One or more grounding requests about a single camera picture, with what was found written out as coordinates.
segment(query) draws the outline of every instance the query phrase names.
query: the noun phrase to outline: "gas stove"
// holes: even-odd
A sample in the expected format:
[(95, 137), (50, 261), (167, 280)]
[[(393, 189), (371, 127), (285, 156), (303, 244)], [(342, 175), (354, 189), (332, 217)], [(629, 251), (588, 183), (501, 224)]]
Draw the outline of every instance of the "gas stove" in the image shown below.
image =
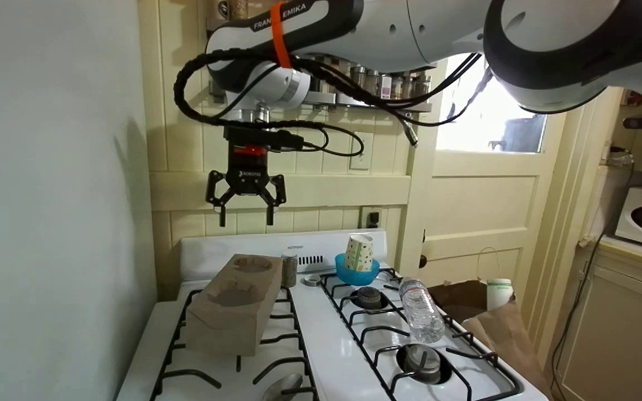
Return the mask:
[[(159, 303), (143, 332), (118, 401), (143, 399), (547, 399), (458, 321), (444, 317), (436, 344), (415, 344), (400, 280), (353, 288), (337, 280), (335, 254), (349, 234), (260, 234), (190, 239), (180, 248), (183, 288)], [(375, 258), (388, 254), (384, 232)], [(289, 257), (298, 283), (277, 295), (255, 358), (219, 358), (188, 327), (184, 311), (235, 254)]]

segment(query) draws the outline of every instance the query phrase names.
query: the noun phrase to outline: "white door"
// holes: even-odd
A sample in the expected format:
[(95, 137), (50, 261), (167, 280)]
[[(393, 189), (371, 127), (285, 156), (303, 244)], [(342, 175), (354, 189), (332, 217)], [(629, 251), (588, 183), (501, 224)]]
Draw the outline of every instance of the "white door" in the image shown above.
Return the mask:
[[(482, 70), (452, 87), (454, 94), (475, 92), (479, 76)], [(419, 204), (429, 258), (419, 280), (426, 286), (513, 280), (521, 301), (567, 118), (533, 118), (499, 92), (501, 85), (490, 85), (458, 125), (436, 133), (426, 200)], [(449, 97), (452, 92), (444, 98), (444, 116), (458, 109)], [(518, 124), (539, 127), (541, 141), (513, 139)]]

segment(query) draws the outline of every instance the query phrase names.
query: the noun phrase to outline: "black cable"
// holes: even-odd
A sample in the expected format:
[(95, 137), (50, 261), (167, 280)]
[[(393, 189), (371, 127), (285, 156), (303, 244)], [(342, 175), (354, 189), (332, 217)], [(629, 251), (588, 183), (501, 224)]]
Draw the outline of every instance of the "black cable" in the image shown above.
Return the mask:
[(357, 135), (349, 135), (349, 139), (359, 145), (357, 153), (335, 153), (328, 147), (331, 144), (331, 135), (326, 130), (319, 130), (319, 135), (323, 137), (323, 145), (314, 145), (314, 144), (302, 144), (303, 150), (284, 150), (284, 153), (323, 153), (323, 155), (332, 155), (332, 156), (342, 156), (342, 158), (354, 158), (354, 156), (362, 156), (363, 150), (366, 150), (366, 144), (362, 141), (362, 137)]
[(584, 293), (586, 293), (586, 283), (588, 283), (590, 273), (592, 273), (592, 268), (596, 268), (596, 257), (597, 257), (597, 251), (599, 251), (604, 237), (607, 237), (607, 229), (597, 237), (597, 241), (596, 241), (596, 245), (592, 245), (592, 251), (590, 251), (590, 257), (588, 257), (588, 263), (586, 263), (582, 283), (580, 283), (578, 295), (576, 295), (576, 299), (573, 299), (573, 305), (570, 305), (570, 311), (568, 311), (568, 315), (567, 315), (567, 324), (565, 324), (562, 337), (560, 337), (560, 341), (556, 344), (556, 348), (552, 348), (552, 352), (551, 352), (551, 388), (557, 390), (557, 399), (562, 399), (562, 401), (565, 401), (567, 397), (565, 397), (565, 390), (562, 390), (562, 385), (560, 385), (560, 382), (557, 382), (557, 379), (560, 379), (560, 378), (557, 378), (557, 371), (560, 371), (562, 354), (565, 354), (565, 348), (567, 348), (567, 341), (568, 341), (568, 331), (570, 331), (570, 325), (573, 325), (576, 313), (578, 313), (580, 305), (582, 305), (582, 299), (584, 299)]
[[(409, 118), (403, 116), (401, 111), (411, 109), (413, 106), (419, 106), (432, 97), (436, 97), (440, 92), (444, 92), (445, 87), (454, 85), (482, 57), (479, 55), (470, 55), (441, 85), (436, 85), (432, 92), (429, 92), (426, 97), (416, 97), (416, 98), (409, 98), (409, 101), (384, 101), (378, 97), (373, 97), (368, 94), (366, 90), (362, 90), (357, 82), (353, 82), (348, 76), (343, 76), (342, 71), (328, 68), (326, 62), (319, 62), (319, 61), (310, 61), (310, 58), (291, 58), (291, 68), (298, 70), (298, 71), (307, 71), (312, 75), (314, 79), (320, 79), (326, 82), (331, 82), (332, 87), (337, 87), (338, 92), (357, 98), (357, 101), (363, 101), (377, 109), (384, 109), (388, 111), (391, 116), (395, 116), (403, 127), (409, 125), (422, 125), (422, 127), (440, 127), (440, 125), (445, 125), (445, 124), (452, 124), (458, 121), (469, 107), (470, 104), (477, 98), (473, 97), (469, 101), (469, 106), (461, 109), (461, 114), (458, 116), (451, 116), (441, 124), (422, 124), (422, 121), (415, 121), (415, 118)], [(199, 114), (184, 98), (184, 87), (190, 82), (190, 79), (213, 65), (213, 62), (221, 62), (221, 61), (255, 61), (255, 62), (270, 62), (271, 68), (266, 70), (258, 79), (255, 79), (238, 97), (232, 106), (228, 106), (221, 114), (216, 116), (205, 116), (205, 114)], [(314, 133), (320, 133), (323, 137), (328, 137), (328, 133), (338, 133), (338, 135), (345, 135), (349, 139), (354, 139), (363, 153), (363, 141), (345, 130), (345, 127), (337, 127), (337, 125), (326, 125), (326, 124), (314, 124), (314, 121), (277, 121), (277, 124), (242, 124), (242, 121), (225, 121), (222, 116), (230, 114), (267, 75), (271, 75), (278, 65), (274, 62), (274, 55), (270, 51), (246, 51), (246, 49), (230, 49), (230, 51), (213, 51), (213, 55), (199, 55), (196, 58), (192, 58), (180, 71), (178, 71), (178, 79), (174, 82), (174, 104), (178, 106), (178, 109), (192, 118), (192, 121), (199, 121), (199, 124), (205, 124), (205, 125), (216, 125), (216, 127), (257, 127), (257, 130), (291, 130), (291, 127), (303, 127), (303, 130), (314, 130)], [(415, 145), (415, 137), (413, 137), (413, 130), (403, 130), (409, 141)], [(359, 156), (362, 153), (353, 153), (353, 155), (342, 155), (342, 153), (328, 153), (326, 147), (320, 147), (319, 153), (326, 153), (326, 155), (335, 155), (335, 156)]]
[(444, 121), (436, 121), (436, 124), (426, 124), (426, 121), (415, 121), (415, 118), (409, 118), (403, 116), (406, 124), (411, 125), (419, 125), (419, 127), (441, 127), (441, 125), (451, 125), (454, 121), (460, 121), (469, 109), (470, 106), (479, 98), (479, 94), (485, 90), (485, 85), (493, 81), (493, 71), (485, 70), (485, 75), (482, 76), (482, 81), (477, 82), (473, 97), (466, 101), (466, 106), (458, 111), (458, 114), (451, 114), (449, 118)]

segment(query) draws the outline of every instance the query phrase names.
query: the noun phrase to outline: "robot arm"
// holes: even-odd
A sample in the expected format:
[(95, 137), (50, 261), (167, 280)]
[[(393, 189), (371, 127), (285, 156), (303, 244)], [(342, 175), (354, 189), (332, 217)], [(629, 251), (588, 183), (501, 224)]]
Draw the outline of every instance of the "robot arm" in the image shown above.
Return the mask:
[[(288, 0), (281, 7), (284, 40), (294, 57), (335, 57), (384, 75), (429, 68), (454, 55), (484, 51), (493, 75), (519, 106), (537, 114), (576, 109), (609, 85), (642, 94), (642, 0)], [(271, 18), (232, 22), (211, 35), (208, 55), (242, 49), (274, 55)], [(241, 98), (225, 121), (255, 121), (258, 107), (296, 107), (307, 94), (310, 76), (274, 70), (258, 58), (219, 61), (209, 76), (230, 101)], [(235, 194), (257, 194), (271, 207), (284, 204), (266, 192), (266, 150), (257, 141), (230, 141), (232, 192), (208, 192), (216, 207)], [(264, 155), (255, 170), (235, 164), (235, 153)]]

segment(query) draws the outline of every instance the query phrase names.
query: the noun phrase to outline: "lid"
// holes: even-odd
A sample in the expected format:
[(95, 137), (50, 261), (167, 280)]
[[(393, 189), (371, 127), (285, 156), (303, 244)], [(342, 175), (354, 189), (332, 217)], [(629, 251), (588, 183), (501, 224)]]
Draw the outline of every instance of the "lid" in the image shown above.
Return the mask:
[(485, 281), (485, 286), (513, 286), (513, 281), (511, 280), (490, 280), (490, 281)]

